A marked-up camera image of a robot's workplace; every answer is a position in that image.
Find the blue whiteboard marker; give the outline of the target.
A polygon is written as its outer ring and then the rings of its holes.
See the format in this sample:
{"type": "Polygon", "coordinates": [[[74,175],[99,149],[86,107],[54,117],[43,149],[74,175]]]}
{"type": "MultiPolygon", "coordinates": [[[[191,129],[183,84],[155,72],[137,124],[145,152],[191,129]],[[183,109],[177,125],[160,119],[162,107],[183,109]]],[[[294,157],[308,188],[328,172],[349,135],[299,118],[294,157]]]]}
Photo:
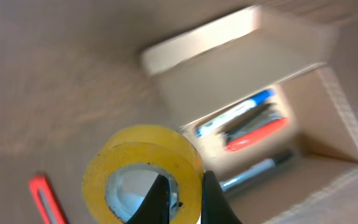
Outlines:
{"type": "Polygon", "coordinates": [[[200,138],[207,134],[210,134],[217,128],[220,128],[224,124],[232,121],[234,118],[248,112],[249,110],[255,108],[256,106],[262,104],[264,101],[269,99],[275,94],[272,89],[266,89],[261,91],[250,98],[240,102],[238,105],[228,109],[222,114],[209,119],[206,123],[201,124],[198,128],[196,128],[195,134],[196,137],[200,138]]]}

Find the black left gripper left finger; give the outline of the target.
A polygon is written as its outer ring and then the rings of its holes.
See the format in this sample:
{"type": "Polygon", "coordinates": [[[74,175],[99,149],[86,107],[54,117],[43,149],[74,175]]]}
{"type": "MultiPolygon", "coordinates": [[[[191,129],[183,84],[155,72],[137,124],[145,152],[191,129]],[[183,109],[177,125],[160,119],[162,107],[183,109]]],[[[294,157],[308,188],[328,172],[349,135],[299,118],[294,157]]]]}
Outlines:
{"type": "Polygon", "coordinates": [[[169,221],[170,185],[166,177],[158,175],[127,224],[169,224],[169,221]]]}

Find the red utility knife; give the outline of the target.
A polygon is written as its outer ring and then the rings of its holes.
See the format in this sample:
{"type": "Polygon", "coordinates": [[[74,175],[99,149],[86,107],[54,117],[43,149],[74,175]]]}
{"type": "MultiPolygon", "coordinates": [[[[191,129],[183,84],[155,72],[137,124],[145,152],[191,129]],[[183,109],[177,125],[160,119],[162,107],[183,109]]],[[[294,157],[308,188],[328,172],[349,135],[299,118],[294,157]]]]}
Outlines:
{"type": "Polygon", "coordinates": [[[29,191],[45,224],[69,224],[52,185],[45,174],[34,175],[29,191]]]}

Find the red and black stapler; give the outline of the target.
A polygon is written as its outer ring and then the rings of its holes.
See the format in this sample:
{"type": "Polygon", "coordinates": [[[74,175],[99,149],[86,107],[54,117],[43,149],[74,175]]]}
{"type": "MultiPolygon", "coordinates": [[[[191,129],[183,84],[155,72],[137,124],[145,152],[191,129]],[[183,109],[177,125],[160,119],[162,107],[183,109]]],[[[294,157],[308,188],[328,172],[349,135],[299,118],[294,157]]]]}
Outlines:
{"type": "Polygon", "coordinates": [[[262,103],[222,127],[226,151],[239,151],[280,131],[290,120],[275,109],[275,103],[262,103]]]}

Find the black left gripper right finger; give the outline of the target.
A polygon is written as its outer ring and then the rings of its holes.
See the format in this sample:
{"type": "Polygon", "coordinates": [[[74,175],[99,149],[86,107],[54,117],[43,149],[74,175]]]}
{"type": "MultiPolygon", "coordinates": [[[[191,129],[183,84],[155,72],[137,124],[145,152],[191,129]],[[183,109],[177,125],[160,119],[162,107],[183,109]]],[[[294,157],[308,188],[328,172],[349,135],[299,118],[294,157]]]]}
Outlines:
{"type": "Polygon", "coordinates": [[[232,211],[213,171],[203,174],[201,224],[242,224],[232,211]]]}

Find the yellow tape roll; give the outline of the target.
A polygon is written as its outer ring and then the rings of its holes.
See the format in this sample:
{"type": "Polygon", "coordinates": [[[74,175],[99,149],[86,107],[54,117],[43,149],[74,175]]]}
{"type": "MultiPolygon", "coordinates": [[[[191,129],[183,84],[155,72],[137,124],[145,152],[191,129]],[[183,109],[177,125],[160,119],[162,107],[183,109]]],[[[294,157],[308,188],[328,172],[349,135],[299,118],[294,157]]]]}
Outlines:
{"type": "Polygon", "coordinates": [[[97,222],[120,223],[104,199],[106,183],[113,172],[134,164],[161,168],[176,180],[182,206],[172,223],[198,221],[204,172],[200,154],[186,137],[176,131],[157,125],[137,125],[117,132],[85,169],[83,199],[97,222]]]}

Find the black whiteboard marker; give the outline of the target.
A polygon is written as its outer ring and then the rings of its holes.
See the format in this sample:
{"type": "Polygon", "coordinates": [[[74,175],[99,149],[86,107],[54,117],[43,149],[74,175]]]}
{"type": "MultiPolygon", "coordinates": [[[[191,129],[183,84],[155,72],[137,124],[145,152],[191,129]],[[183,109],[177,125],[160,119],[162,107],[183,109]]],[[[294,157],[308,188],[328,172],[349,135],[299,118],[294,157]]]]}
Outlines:
{"type": "Polygon", "coordinates": [[[240,186],[241,184],[244,184],[248,180],[257,177],[258,175],[267,172],[268,170],[278,167],[280,164],[290,160],[293,156],[294,152],[291,149],[279,152],[250,166],[244,172],[241,172],[228,180],[222,181],[219,184],[223,192],[227,192],[237,186],[240,186]]]}

